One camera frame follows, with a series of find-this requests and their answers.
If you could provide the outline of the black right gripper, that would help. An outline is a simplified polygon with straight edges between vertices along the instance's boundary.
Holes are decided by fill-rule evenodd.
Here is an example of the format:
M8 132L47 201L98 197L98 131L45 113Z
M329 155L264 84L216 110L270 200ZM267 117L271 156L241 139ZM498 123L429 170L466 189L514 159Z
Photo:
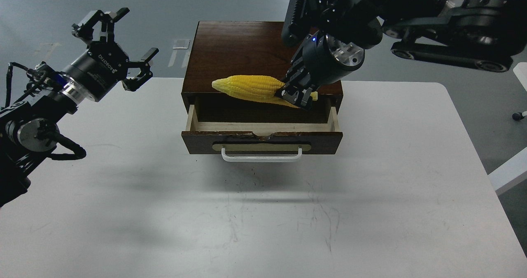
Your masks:
M365 55L361 47L344 43L329 34L308 36L291 59L290 69L282 79L284 85L275 92L278 104L310 110L315 101L313 90L333 84L358 70Z

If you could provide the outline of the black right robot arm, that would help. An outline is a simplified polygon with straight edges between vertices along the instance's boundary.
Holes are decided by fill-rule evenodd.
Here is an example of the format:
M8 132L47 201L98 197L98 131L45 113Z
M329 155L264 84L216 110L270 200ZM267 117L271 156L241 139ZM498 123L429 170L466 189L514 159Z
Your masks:
M290 0L282 41L299 49L275 95L310 109L384 35L403 59L502 73L526 47L526 0Z

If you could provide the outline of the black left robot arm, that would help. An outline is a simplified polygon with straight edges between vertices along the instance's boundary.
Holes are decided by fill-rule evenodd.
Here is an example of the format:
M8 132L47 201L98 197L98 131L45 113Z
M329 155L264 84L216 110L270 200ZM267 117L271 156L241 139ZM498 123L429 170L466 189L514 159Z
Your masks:
M136 91L152 77L150 61L159 52L151 48L131 61L115 41L114 26L127 13L94 10L72 25L72 34L86 51L62 71L46 62L28 68L10 62L6 72L6 99L1 109L0 202L5 205L28 192L28 175L46 159L79 160L86 151L60 133L58 122L74 114L85 99L100 101L122 82Z

